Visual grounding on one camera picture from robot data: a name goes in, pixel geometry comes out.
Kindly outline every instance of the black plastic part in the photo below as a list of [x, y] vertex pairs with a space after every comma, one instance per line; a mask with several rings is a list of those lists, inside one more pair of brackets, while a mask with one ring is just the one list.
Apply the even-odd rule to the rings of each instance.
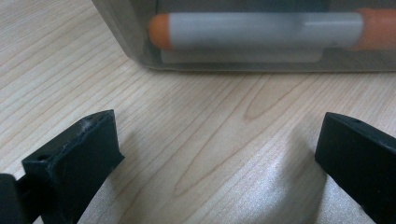
[[0, 223], [77, 223], [122, 160], [112, 110], [79, 120], [22, 161], [23, 178], [0, 175]]
[[327, 113], [315, 158], [373, 221], [396, 223], [395, 138], [358, 119]]

